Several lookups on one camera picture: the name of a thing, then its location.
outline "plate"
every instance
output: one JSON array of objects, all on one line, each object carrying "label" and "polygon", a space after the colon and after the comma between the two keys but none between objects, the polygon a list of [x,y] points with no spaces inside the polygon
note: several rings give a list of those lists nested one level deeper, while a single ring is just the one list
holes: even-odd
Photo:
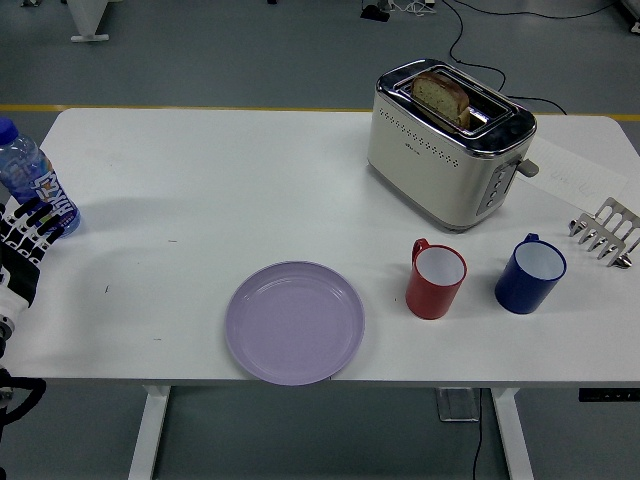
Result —
[{"label": "plate", "polygon": [[249,373],[278,385],[307,385],[353,358],[364,335],[364,308],[335,271],[283,262],[238,287],[225,330],[232,355]]}]

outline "paper sheet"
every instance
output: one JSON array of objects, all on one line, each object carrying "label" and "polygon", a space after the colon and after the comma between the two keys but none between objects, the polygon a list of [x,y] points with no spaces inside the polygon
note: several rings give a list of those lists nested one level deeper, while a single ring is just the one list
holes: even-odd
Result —
[{"label": "paper sheet", "polygon": [[535,177],[518,178],[592,214],[607,198],[619,197],[628,181],[539,137],[531,142],[527,158],[540,167],[540,172]]}]

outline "blue mug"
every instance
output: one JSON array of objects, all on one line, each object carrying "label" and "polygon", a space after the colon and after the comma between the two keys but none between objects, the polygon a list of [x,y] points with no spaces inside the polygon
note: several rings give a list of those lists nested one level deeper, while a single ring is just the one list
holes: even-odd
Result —
[{"label": "blue mug", "polygon": [[567,271],[560,250],[530,233],[516,245],[496,284],[496,299],[513,313],[535,311]]}]

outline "mug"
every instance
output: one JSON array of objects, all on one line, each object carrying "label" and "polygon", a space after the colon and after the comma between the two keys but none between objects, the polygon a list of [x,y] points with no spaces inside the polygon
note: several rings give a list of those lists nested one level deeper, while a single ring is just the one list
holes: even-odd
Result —
[{"label": "mug", "polygon": [[407,306],[420,318],[435,320],[442,317],[466,275],[467,264],[454,249],[429,245],[424,238],[416,240],[405,295]]},{"label": "mug", "polygon": [[530,233],[516,245],[495,288],[496,299],[513,313],[535,311],[567,271],[556,247]]}]

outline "mug handle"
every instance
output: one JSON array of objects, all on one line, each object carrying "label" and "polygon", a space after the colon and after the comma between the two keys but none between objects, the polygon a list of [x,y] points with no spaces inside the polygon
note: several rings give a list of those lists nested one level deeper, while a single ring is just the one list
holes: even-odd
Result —
[{"label": "mug handle", "polygon": [[419,240],[416,240],[415,243],[413,244],[413,251],[411,252],[411,261],[415,262],[418,254],[423,250],[427,249],[428,247],[429,247],[429,242],[427,242],[426,238],[421,238]]}]

